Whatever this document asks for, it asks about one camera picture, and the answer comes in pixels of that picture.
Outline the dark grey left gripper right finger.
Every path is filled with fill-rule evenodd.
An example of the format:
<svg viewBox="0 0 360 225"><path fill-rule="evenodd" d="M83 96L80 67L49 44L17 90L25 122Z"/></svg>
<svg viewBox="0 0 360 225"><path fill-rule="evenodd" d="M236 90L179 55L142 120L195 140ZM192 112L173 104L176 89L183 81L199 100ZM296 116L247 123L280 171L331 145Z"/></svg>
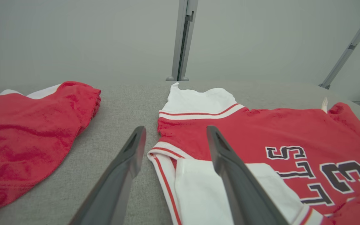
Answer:
<svg viewBox="0 0 360 225"><path fill-rule="evenodd" d="M219 129L208 126L206 135L214 170L223 181L234 224L287 225L285 217Z"/></svg>

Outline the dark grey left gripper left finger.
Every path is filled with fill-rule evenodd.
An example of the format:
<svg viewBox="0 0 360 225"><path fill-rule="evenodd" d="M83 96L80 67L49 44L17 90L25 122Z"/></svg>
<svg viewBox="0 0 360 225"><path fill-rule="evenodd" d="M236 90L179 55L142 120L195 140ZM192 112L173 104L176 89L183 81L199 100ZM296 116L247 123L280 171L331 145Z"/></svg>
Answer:
<svg viewBox="0 0 360 225"><path fill-rule="evenodd" d="M134 129L89 192L70 225L122 225L133 179L141 170L146 128Z"/></svg>

